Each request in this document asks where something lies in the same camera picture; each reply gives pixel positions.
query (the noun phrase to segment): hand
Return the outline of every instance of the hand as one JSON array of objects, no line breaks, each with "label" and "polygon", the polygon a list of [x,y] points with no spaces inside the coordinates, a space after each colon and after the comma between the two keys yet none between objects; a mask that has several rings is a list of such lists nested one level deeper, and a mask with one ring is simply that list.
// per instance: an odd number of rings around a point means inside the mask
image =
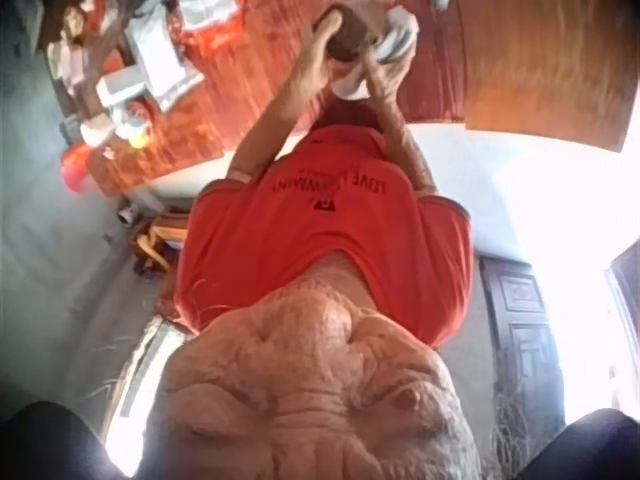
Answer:
[{"label": "hand", "polygon": [[386,64],[379,64],[369,47],[362,55],[365,79],[369,94],[376,102],[396,101],[398,88],[411,68],[416,55],[414,43],[399,59]]},{"label": "hand", "polygon": [[318,25],[315,32],[307,32],[302,48],[289,76],[289,86],[307,101],[315,97],[329,81],[327,43],[340,29],[342,15],[334,10]]}]

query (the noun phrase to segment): orange shirt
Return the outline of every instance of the orange shirt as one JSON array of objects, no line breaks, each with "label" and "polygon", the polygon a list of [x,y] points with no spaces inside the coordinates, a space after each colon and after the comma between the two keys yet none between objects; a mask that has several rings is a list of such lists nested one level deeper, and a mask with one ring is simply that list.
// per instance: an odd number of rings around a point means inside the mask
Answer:
[{"label": "orange shirt", "polygon": [[371,129],[323,128],[259,181],[220,180],[201,195],[178,270],[185,324],[199,332],[341,251],[383,314],[428,345],[450,338],[471,286],[468,215],[442,197],[416,198],[383,145]]}]

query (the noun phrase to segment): table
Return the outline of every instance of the table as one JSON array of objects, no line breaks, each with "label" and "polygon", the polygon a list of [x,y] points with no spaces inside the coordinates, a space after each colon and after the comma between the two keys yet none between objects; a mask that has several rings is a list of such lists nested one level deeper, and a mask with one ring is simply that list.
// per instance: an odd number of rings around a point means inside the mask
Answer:
[{"label": "table", "polygon": [[[108,196],[233,151],[284,81],[299,49],[303,26],[331,0],[247,0],[245,32],[211,58],[190,55],[205,80],[155,120],[152,141],[142,150],[119,138],[90,160],[89,171]],[[398,2],[419,19],[421,32],[412,71],[399,92],[411,122],[464,119],[464,49],[456,1],[445,12],[431,2]],[[317,118],[327,97],[309,105],[298,132]]]}]

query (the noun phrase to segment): plastic bag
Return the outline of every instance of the plastic bag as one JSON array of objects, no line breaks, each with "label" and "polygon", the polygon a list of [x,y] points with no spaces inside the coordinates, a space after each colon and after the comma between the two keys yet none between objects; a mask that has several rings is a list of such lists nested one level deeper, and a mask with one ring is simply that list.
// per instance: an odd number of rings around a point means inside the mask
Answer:
[{"label": "plastic bag", "polygon": [[243,0],[181,0],[169,30],[178,43],[208,57],[244,31]]}]

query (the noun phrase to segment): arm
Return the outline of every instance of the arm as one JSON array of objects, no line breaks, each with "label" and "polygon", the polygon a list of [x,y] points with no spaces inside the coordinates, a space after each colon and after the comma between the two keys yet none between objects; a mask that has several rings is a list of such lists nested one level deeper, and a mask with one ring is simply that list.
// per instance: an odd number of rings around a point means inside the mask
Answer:
[{"label": "arm", "polygon": [[385,140],[387,160],[407,175],[417,195],[438,193],[427,161],[406,127],[396,100],[398,87],[411,67],[415,45],[398,61],[378,64],[371,52],[363,56],[367,86],[373,99]]},{"label": "arm", "polygon": [[342,16],[334,12],[303,41],[289,78],[240,142],[231,160],[227,178],[259,177],[274,161],[307,102],[327,84],[326,45],[341,23]]}]

